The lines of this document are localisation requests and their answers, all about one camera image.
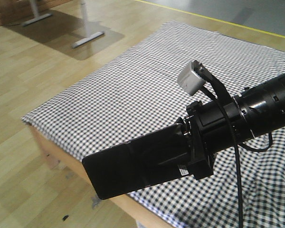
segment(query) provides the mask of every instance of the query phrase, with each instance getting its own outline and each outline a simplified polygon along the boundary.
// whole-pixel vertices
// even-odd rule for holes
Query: gray floor
[[[146,0],[285,36],[285,0]]]

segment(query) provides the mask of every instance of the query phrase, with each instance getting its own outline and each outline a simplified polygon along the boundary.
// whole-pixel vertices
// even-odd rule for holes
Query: wooden floor
[[[49,170],[22,115],[109,62],[169,20],[285,51],[285,38],[134,0],[87,0],[90,26],[106,35],[77,49],[79,1],[21,28],[0,27],[0,228],[134,228],[135,221],[71,170]]]

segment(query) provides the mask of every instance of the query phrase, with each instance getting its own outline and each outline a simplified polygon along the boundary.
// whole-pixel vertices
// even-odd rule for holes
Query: black cable
[[[252,147],[250,147],[250,146],[247,146],[247,145],[244,144],[244,143],[240,143],[239,145],[240,145],[241,147],[243,147],[244,149],[248,150],[248,151],[252,151],[252,152],[265,152],[265,151],[267,151],[267,150],[272,146],[272,144],[274,143],[273,138],[272,138],[272,132],[269,132],[269,133],[268,133],[268,139],[269,139],[268,146],[267,146],[266,148],[262,148],[262,149],[252,148]]]
[[[228,125],[228,128],[231,133],[231,138],[233,142],[235,157],[236,157],[236,170],[237,170],[237,202],[238,202],[238,227],[243,228],[243,196],[242,196],[242,177],[241,177],[241,164],[240,164],[240,156],[239,156],[239,150],[238,150],[238,144],[237,144],[237,138],[234,131],[234,128],[232,127],[232,124],[229,120],[229,117],[223,108],[223,106],[219,103],[217,98],[206,88],[202,87],[200,89],[207,97],[209,97],[211,100],[215,102],[215,104],[218,106],[219,110],[222,112],[226,123]]]

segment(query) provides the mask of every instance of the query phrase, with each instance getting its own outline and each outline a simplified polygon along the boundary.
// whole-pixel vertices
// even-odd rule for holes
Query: desk foot
[[[81,40],[79,40],[79,41],[73,43],[73,44],[72,44],[72,48],[76,48],[76,47],[78,47],[78,46],[80,46],[80,45],[82,45],[82,44],[85,44],[86,42],[88,42],[88,41],[90,41],[90,40],[92,40],[92,39],[95,39],[95,38],[97,38],[97,37],[99,37],[99,36],[101,36],[101,35],[104,35],[104,34],[105,34],[105,32],[103,32],[103,31],[101,31],[101,32],[96,32],[96,33],[92,34],[92,35],[89,36],[89,37],[83,38],[83,39],[81,39]]]
[[[41,15],[41,16],[39,16],[39,17],[35,17],[35,18],[31,19],[31,20],[27,20],[27,21],[23,22],[23,23],[21,24],[21,26],[22,26],[22,27],[25,27],[25,26],[27,26],[27,25],[30,25],[30,24],[32,24],[32,23],[35,23],[35,22],[37,22],[37,21],[39,21],[39,20],[42,20],[42,19],[44,19],[44,18],[48,18],[48,17],[50,17],[50,16],[52,16],[52,13],[43,14],[43,15]]]

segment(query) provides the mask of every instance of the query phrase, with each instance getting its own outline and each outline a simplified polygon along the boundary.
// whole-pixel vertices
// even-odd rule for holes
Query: checkered tablecloth
[[[99,70],[23,117],[78,160],[161,129],[194,100],[177,84],[190,60],[201,61],[231,95],[285,72],[285,52],[171,21]],[[241,152],[245,227],[285,227],[285,127],[264,153]],[[249,145],[264,147],[265,137]],[[232,148],[219,152],[214,175],[193,176],[129,193],[177,228],[237,227]]]

